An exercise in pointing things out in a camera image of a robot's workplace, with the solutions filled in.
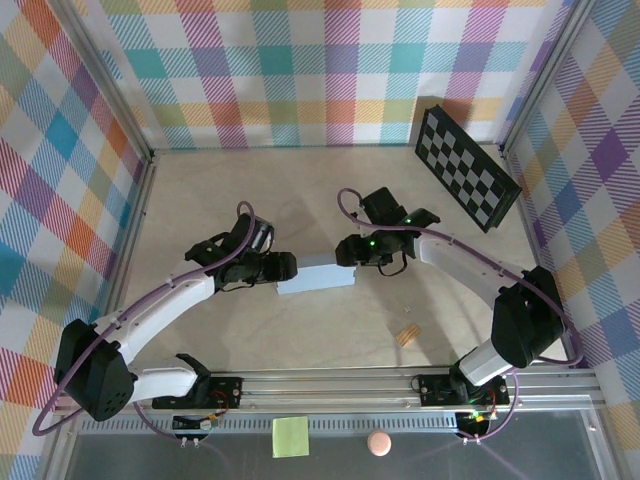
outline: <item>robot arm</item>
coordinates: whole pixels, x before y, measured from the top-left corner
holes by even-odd
[[[511,368],[531,364],[564,332],[561,318],[542,298],[487,265],[487,260],[505,271],[518,272],[526,282],[561,305],[555,281],[547,270],[536,267],[528,272],[478,249],[459,248],[452,235],[437,225],[440,222],[437,216],[424,209],[408,214],[386,188],[363,198],[360,207],[371,224],[382,228],[369,234],[350,235],[340,242],[336,249],[339,265],[380,269],[393,262],[394,254],[401,253],[404,266],[399,272],[406,268],[407,257],[434,265],[493,309],[491,338],[451,367],[450,387],[457,392],[460,402],[466,402],[469,392]],[[403,230],[407,226],[418,229]],[[427,227],[429,234],[416,231]]]
[[[119,320],[122,311],[116,311],[92,325],[82,320],[67,325],[58,351],[56,383],[61,382],[87,347],[111,328],[65,388],[95,420],[107,420],[126,404],[149,398],[207,400],[211,373],[187,354],[177,355],[185,363],[184,367],[136,371],[129,365],[153,337],[182,313],[215,293],[224,292],[228,284],[244,282],[246,287],[252,287],[289,280],[297,274],[296,259],[291,253],[271,252],[275,230],[258,217],[255,217],[250,241],[239,255],[217,268],[202,268],[219,264],[236,251],[248,235],[250,224],[249,215],[240,215],[231,232],[194,245],[166,280],[169,288],[143,303],[127,318]],[[203,271],[180,280],[183,274],[199,269]]]

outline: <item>white foam block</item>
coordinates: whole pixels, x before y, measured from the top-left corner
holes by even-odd
[[[298,258],[298,275],[278,282],[278,294],[307,292],[323,288],[346,287],[356,283],[356,267],[341,267],[335,255],[310,255]]]

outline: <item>pink ball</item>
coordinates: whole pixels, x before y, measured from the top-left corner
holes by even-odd
[[[391,437],[382,430],[375,430],[369,435],[367,446],[376,457],[383,457],[391,450]]]

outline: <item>plaid wall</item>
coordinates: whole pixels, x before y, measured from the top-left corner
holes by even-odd
[[[640,478],[640,0],[600,0],[513,169]]]
[[[554,2],[75,3],[154,146],[229,148],[405,144],[425,97],[494,140]]]
[[[141,168],[45,1],[3,1],[0,479],[33,477],[61,330],[98,317]]]
[[[544,37],[544,41],[542,45],[540,45],[540,49],[535,56],[533,62],[531,62],[529,66],[529,70],[522,82],[520,89],[518,90],[518,94],[516,95],[511,108],[509,109],[509,113],[507,114],[507,118],[502,125],[500,133],[498,134],[498,138],[496,139],[496,143],[504,143],[509,134],[509,129],[512,127],[513,122],[518,118],[518,114],[520,113],[520,109],[522,108],[522,104],[525,99],[529,95],[531,88],[534,86],[535,81],[540,73],[540,70],[544,67],[549,55],[553,50],[553,45],[556,41],[556,38],[559,33],[562,31],[562,26],[564,22],[567,20],[569,13],[571,13],[571,9],[574,5],[576,5],[578,0],[562,0],[562,5],[558,9],[555,18],[551,24],[551,28],[549,28],[546,36]]]

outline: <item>yellow sticky note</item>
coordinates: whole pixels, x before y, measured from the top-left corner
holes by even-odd
[[[309,455],[309,419],[276,418],[273,421],[273,458]]]

